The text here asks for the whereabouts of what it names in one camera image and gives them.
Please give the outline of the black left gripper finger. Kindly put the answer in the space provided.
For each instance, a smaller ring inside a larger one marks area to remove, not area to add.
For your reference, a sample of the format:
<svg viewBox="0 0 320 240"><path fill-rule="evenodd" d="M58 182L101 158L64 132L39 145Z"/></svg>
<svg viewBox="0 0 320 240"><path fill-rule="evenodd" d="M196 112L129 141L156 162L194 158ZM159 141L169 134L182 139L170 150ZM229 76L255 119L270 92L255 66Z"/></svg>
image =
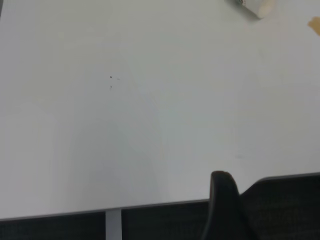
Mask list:
<svg viewBox="0 0 320 240"><path fill-rule="evenodd" d="M226 171L211 173L208 217L201 238L203 240L250 239L250 224L237 184Z"/></svg>

